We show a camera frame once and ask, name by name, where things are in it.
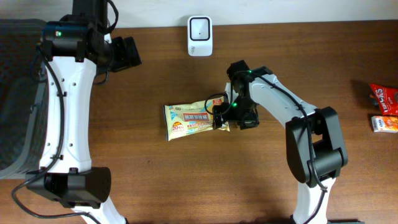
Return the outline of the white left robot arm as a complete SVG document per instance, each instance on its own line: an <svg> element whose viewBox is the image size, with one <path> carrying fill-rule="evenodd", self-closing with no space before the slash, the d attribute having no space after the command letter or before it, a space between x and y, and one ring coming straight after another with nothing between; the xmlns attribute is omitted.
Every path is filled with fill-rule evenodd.
<svg viewBox="0 0 398 224"><path fill-rule="evenodd" d="M111 171L94 167L88 143L96 77L141 64L132 37L111 37L110 0L74 1L72 13L46 23L37 53L47 71L47 131L39 168L23 186L87 223L126 223L110 198Z"/></svg>

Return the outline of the grey plastic basket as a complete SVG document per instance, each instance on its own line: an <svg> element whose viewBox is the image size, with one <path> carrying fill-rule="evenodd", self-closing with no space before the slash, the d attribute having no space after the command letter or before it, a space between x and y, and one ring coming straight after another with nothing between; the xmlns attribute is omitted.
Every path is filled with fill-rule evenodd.
<svg viewBox="0 0 398 224"><path fill-rule="evenodd" d="M48 85L35 46L45 21L1 20L1 178L38 169L47 130Z"/></svg>

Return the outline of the white barcode scanner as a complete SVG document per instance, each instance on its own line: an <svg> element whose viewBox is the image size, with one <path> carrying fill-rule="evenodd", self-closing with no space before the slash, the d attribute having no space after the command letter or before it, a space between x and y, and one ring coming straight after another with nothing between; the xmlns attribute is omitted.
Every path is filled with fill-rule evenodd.
<svg viewBox="0 0 398 224"><path fill-rule="evenodd" d="M207 57L213 53L213 23L208 16L191 16L187 20L188 54Z"/></svg>

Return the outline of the red candy bag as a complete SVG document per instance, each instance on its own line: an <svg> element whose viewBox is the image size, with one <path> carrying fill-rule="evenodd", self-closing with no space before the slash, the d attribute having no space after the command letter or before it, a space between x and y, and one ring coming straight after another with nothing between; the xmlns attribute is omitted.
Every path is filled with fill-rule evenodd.
<svg viewBox="0 0 398 224"><path fill-rule="evenodd" d="M381 110L385 115L397 116L397 88L382 86L370 83L374 96Z"/></svg>

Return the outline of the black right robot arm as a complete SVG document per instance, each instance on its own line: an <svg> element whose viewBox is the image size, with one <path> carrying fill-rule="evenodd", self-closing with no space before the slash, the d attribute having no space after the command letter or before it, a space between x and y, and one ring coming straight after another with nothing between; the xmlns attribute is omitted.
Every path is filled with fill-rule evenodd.
<svg viewBox="0 0 398 224"><path fill-rule="evenodd" d="M212 107L213 129L236 123L240 129L259 125L257 107L265 108L285 129L288 167L298 182L292 223L328 223L330 191L348 154L338 113L330 106L317 108L288 90L263 66L232 63L222 94L226 102Z"/></svg>

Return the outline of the orange tissue pack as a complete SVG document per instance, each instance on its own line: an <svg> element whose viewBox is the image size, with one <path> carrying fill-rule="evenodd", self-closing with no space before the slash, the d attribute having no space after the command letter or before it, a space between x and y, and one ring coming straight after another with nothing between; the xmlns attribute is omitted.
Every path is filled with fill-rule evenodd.
<svg viewBox="0 0 398 224"><path fill-rule="evenodd" d="M373 131L375 133L397 133L397 117L395 116L373 116L371 118Z"/></svg>

